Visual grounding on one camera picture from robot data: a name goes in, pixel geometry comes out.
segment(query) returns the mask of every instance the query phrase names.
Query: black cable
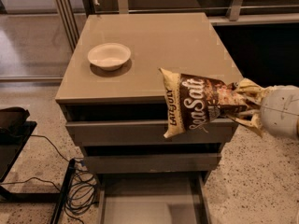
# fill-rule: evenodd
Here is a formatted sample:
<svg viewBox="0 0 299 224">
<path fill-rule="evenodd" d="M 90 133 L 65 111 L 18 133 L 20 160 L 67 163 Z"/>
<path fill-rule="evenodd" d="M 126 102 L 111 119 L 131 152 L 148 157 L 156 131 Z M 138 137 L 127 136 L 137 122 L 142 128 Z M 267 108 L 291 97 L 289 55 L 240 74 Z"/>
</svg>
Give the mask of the black cable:
<svg viewBox="0 0 299 224">
<path fill-rule="evenodd" d="M 9 185 L 9 184 L 21 184 L 21 183 L 27 183 L 27 182 L 29 182 L 30 180 L 32 180 L 32 179 L 36 179 L 36 180 L 38 180 L 38 181 L 41 181 L 41 182 L 44 182 L 44 183 L 51 183 L 58 191 L 60 191 L 60 189 L 53 183 L 53 182 L 51 182 L 51 181 L 47 181 L 47 180 L 43 180 L 43 179 L 40 179 L 40 178 L 38 178 L 38 177 L 31 177 L 31 178 L 29 178 L 29 179 L 27 179 L 27 180 L 25 180 L 25 181 L 21 181 L 21 182 L 11 182 L 11 183 L 0 183 L 0 186 L 2 186 L 2 185 Z"/>
<path fill-rule="evenodd" d="M 60 151 L 58 150 L 58 148 L 49 140 L 49 138 L 47 138 L 46 136 L 43 136 L 43 135 L 36 135 L 36 134 L 32 134 L 31 135 L 32 137 L 42 137 L 42 138 L 45 138 L 45 139 L 47 139 L 48 141 L 49 141 L 49 143 L 55 148 L 55 150 L 57 151 L 57 153 L 60 155 L 60 157 L 62 157 L 65 161 L 67 161 L 67 162 L 69 162 L 69 160 L 68 159 L 66 159 L 65 157 L 64 157 L 64 155 L 62 155 L 61 153 L 60 153 Z"/>
<path fill-rule="evenodd" d="M 84 221 L 82 221 L 81 219 L 79 219 L 79 218 L 77 218 L 77 217 L 72 217 L 72 216 L 70 216 L 70 214 L 67 213 L 67 210 L 65 209 L 65 207 L 64 207 L 64 212 L 67 214 L 68 217 L 71 217 L 71 218 L 73 218 L 74 220 L 79 221 L 81 224 L 84 224 Z"/>
<path fill-rule="evenodd" d="M 87 171 L 77 170 L 72 177 L 70 189 L 67 193 L 64 207 L 74 216 L 84 214 L 93 204 L 97 203 L 94 201 L 96 181 L 93 175 L 91 177 L 86 177 L 86 175 L 91 174 Z"/>
<path fill-rule="evenodd" d="M 49 141 L 49 143 L 55 148 L 57 153 L 65 161 L 69 162 L 69 160 L 67 158 L 65 158 L 60 153 L 58 148 L 49 140 L 48 137 L 46 137 L 44 135 L 35 135 L 35 134 L 33 134 L 31 136 L 43 137 L 43 138 L 47 139 Z M 74 160 L 76 163 L 80 163 L 82 166 L 84 166 L 84 164 L 82 163 L 83 158 L 74 158 Z M 72 217 L 70 215 L 70 213 L 74 216 L 83 215 L 90 209 L 90 207 L 93 204 L 98 203 L 98 202 L 93 201 L 96 196 L 96 181 L 95 181 L 93 175 L 90 178 L 83 180 L 82 175 L 90 175 L 90 173 L 88 173 L 87 171 L 84 171 L 84 170 L 80 170 L 79 168 L 77 168 L 76 170 L 77 170 L 77 172 L 74 173 L 74 175 L 70 181 L 71 185 L 69 187 L 69 191 L 67 192 L 66 201 L 64 203 L 64 211 L 69 217 L 73 218 L 74 220 L 79 221 L 81 224 L 84 224 L 84 222 L 81 219 L 79 219 L 77 217 Z M 84 190 L 85 190 L 85 192 L 83 192 L 83 194 L 81 194 L 81 196 L 78 196 L 78 194 Z M 86 200 L 83 201 L 83 203 L 76 203 L 82 199 L 86 199 Z"/>
</svg>

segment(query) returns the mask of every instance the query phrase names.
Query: chip bag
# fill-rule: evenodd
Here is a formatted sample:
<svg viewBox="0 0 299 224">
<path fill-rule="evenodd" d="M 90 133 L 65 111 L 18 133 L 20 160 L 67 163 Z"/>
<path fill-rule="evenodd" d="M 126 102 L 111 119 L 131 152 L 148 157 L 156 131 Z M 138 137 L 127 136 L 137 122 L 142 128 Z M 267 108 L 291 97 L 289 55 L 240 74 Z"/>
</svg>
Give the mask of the chip bag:
<svg viewBox="0 0 299 224">
<path fill-rule="evenodd" d="M 164 77 L 168 106 L 165 138 L 202 129 L 219 116 L 248 108 L 244 97 L 234 92 L 235 84 L 226 85 L 221 80 L 173 73 L 162 68 L 160 71 Z"/>
</svg>

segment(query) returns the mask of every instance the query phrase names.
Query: bowl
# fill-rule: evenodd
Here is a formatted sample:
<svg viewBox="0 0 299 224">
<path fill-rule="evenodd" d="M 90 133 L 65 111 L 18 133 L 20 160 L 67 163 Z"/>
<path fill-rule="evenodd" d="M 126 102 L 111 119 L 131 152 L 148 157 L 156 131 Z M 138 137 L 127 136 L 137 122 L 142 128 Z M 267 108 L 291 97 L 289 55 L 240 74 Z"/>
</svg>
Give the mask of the bowl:
<svg viewBox="0 0 299 224">
<path fill-rule="evenodd" d="M 88 61 L 103 70 L 114 71 L 125 64 L 131 57 L 129 48 L 119 43 L 98 45 L 88 53 Z"/>
</svg>

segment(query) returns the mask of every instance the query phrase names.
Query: floor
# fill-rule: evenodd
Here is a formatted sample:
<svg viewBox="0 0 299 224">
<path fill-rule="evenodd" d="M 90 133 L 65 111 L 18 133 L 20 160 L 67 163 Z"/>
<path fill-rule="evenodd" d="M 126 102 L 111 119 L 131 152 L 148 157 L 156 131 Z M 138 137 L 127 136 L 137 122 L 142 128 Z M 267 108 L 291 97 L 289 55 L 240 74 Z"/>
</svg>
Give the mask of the floor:
<svg viewBox="0 0 299 224">
<path fill-rule="evenodd" d="M 82 26 L 84 18 L 79 18 L 78 23 Z M 1 76 L 62 76 L 70 57 L 57 16 L 0 16 Z M 67 159 L 81 157 L 55 103 L 58 88 L 59 83 L 0 83 L 0 106 L 26 107 L 31 113 L 30 120 L 37 122 L 35 134 L 46 135 Z M 299 209 L 298 157 L 298 141 L 269 134 L 260 138 L 238 127 L 232 141 L 224 147 L 219 167 L 206 182 L 212 223 L 295 224 Z M 31 137 L 5 181 L 37 176 L 60 186 L 66 166 L 67 162 L 46 139 Z M 6 188 L 56 191 L 51 184 L 37 180 Z M 0 203 L 0 224 L 50 223 L 53 209 L 54 204 Z M 178 221 L 178 213 L 174 217 L 170 223 L 186 223 Z M 97 206 L 79 218 L 84 223 L 95 223 Z M 123 219 L 115 221 L 125 223 Z M 62 214 L 60 223 L 79 222 Z"/>
</svg>

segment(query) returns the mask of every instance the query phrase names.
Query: drawer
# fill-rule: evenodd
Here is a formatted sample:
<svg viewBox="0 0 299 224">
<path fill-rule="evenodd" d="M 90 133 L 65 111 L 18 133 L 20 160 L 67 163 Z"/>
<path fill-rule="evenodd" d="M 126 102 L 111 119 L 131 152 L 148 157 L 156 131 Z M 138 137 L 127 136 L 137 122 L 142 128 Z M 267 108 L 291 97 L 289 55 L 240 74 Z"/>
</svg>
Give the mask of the drawer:
<svg viewBox="0 0 299 224">
<path fill-rule="evenodd" d="M 66 128 L 77 146 L 130 146 L 229 142 L 237 124 L 216 119 L 204 130 L 192 130 L 165 139 L 166 120 L 67 122 Z"/>
<path fill-rule="evenodd" d="M 126 155 L 85 157 L 93 174 L 172 173 L 210 171 L 221 160 L 218 153 Z"/>
<path fill-rule="evenodd" d="M 102 175 L 101 180 L 97 223 L 211 223 L 201 173 Z"/>
</svg>

